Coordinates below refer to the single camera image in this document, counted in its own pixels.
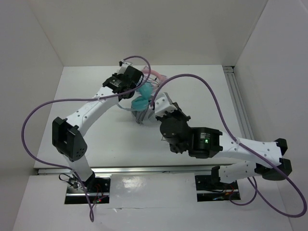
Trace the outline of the pink blue cat-ear headphones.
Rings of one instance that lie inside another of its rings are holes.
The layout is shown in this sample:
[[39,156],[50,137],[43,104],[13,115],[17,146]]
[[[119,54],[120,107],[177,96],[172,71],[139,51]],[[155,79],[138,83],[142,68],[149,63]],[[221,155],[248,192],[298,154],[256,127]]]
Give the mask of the pink blue cat-ear headphones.
[[149,78],[146,82],[152,87],[153,90],[156,90],[163,82],[167,80],[166,76],[152,69],[149,70],[148,67],[144,67],[141,71],[144,74],[144,77],[147,77],[149,75]]

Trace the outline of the aluminium rail at table edge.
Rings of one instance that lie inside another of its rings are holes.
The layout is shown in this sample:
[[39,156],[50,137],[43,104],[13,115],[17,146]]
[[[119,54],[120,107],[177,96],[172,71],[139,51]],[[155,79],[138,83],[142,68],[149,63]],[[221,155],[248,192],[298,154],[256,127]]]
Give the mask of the aluminium rail at table edge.
[[154,166],[154,167],[98,167],[91,170],[79,170],[77,174],[82,180],[87,180],[91,174],[96,177],[111,176],[114,174],[154,174],[154,173],[198,173],[210,174],[214,165],[188,165],[188,166]]

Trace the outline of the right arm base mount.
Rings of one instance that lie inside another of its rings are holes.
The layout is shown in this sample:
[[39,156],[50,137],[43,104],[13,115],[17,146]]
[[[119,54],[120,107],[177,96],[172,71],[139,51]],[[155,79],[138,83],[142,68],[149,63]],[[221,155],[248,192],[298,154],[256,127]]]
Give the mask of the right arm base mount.
[[233,183],[212,183],[211,166],[201,166],[194,172],[197,202],[240,201],[237,181]]

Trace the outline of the teal cat-ear headphones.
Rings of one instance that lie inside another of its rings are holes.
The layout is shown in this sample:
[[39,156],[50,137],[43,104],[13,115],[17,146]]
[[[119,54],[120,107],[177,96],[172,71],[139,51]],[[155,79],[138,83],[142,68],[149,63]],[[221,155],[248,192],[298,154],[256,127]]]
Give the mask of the teal cat-ear headphones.
[[131,102],[130,108],[124,108],[121,105],[117,104],[120,109],[134,112],[134,111],[144,111],[149,107],[149,102],[151,101],[153,87],[150,83],[144,83],[137,92],[140,94],[139,97],[134,99]]

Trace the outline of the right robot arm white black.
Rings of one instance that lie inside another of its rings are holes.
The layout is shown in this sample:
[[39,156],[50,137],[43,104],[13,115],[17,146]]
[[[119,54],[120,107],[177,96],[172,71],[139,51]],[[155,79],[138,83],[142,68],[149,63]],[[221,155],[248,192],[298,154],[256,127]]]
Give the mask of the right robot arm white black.
[[248,139],[234,141],[230,135],[217,129],[190,127],[186,116],[177,103],[162,100],[154,104],[154,114],[161,122],[160,132],[173,153],[188,152],[190,157],[234,158],[240,162],[211,169],[210,183],[216,189],[239,179],[261,176],[265,180],[280,181],[292,172],[291,161],[283,157],[287,150],[285,139],[260,142]]

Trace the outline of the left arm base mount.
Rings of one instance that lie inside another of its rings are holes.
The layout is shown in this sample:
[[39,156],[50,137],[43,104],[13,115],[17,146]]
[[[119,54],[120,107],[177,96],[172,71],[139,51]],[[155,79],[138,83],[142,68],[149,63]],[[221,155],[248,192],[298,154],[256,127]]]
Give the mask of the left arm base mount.
[[[65,205],[88,203],[83,188],[75,176],[62,173],[59,174],[58,178],[67,184]],[[109,176],[95,178],[94,184],[86,188],[91,204],[108,204],[110,201],[110,186],[111,178]]]

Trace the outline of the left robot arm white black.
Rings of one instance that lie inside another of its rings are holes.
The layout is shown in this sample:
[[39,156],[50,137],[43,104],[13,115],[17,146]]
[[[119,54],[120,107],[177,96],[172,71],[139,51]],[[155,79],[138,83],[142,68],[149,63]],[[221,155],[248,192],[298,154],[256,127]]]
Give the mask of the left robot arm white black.
[[144,77],[142,71],[125,64],[112,74],[93,97],[73,114],[64,119],[57,117],[52,122],[52,144],[75,172],[78,187],[84,192],[93,190],[98,180],[90,168],[85,153],[84,140],[89,128],[111,107],[122,99],[130,99],[134,92],[125,93],[137,87]]

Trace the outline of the grey white headphones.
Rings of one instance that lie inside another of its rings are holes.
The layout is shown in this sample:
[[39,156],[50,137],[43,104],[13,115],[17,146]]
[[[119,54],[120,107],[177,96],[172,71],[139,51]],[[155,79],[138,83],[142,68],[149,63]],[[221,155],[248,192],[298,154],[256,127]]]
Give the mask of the grey white headphones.
[[135,118],[135,122],[139,125],[152,126],[157,122],[154,110],[152,109],[146,109],[143,111],[132,111],[131,114]]

